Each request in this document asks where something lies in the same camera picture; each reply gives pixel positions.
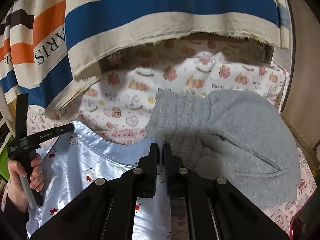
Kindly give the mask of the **light blue satin kitty pants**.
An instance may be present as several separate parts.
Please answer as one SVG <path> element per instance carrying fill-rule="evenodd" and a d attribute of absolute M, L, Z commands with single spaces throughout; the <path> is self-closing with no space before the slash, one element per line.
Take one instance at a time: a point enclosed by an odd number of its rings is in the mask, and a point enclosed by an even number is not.
<path fill-rule="evenodd" d="M 36 152 L 43 163 L 44 204 L 29 209 L 27 235 L 31 236 L 98 178 L 112 180 L 136 167 L 149 154 L 155 138 L 125 146 L 105 141 L 79 121 L 74 132 L 48 142 Z M 133 239 L 169 239 L 171 231 L 170 200 L 164 182 L 157 182 L 153 198 L 137 199 Z"/>

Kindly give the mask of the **grey folded sweatpants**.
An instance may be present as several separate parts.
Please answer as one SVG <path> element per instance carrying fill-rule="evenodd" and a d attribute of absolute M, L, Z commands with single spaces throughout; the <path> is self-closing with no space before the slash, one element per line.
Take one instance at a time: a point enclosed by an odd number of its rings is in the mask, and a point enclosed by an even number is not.
<path fill-rule="evenodd" d="M 222 89 L 202 98 L 160 91 L 145 130 L 164 137 L 186 168 L 226 178 L 262 209 L 297 199 L 296 142 L 276 108 L 255 92 Z"/>

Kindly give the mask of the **striped Paris curtain cloth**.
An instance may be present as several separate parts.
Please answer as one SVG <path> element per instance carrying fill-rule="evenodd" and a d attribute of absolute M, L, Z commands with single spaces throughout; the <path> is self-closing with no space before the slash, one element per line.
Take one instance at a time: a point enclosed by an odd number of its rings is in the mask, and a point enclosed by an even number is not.
<path fill-rule="evenodd" d="M 45 115 L 99 80 L 100 59 L 195 33 L 286 49 L 286 0 L 1 0 L 1 89 Z"/>

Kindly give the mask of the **bear print white sheet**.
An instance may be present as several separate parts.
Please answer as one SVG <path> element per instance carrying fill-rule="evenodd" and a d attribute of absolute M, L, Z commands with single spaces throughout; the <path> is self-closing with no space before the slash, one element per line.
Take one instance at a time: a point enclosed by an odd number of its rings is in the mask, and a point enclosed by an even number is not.
<path fill-rule="evenodd" d="M 80 121 L 105 140 L 128 145 L 144 138 L 161 90 L 197 94 L 220 89 L 256 92 L 281 107 L 290 74 L 264 63 L 264 44 L 222 41 L 164 41 L 132 48 L 125 62 L 49 116 L 28 113 L 29 134 Z"/>

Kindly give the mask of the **wooden side cabinet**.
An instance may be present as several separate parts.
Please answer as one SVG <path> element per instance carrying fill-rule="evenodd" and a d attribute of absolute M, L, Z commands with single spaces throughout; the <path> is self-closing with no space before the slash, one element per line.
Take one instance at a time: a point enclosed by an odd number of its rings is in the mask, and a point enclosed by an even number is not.
<path fill-rule="evenodd" d="M 296 55 L 284 116 L 309 149 L 319 141 L 319 23 L 304 0 L 290 0 Z"/>

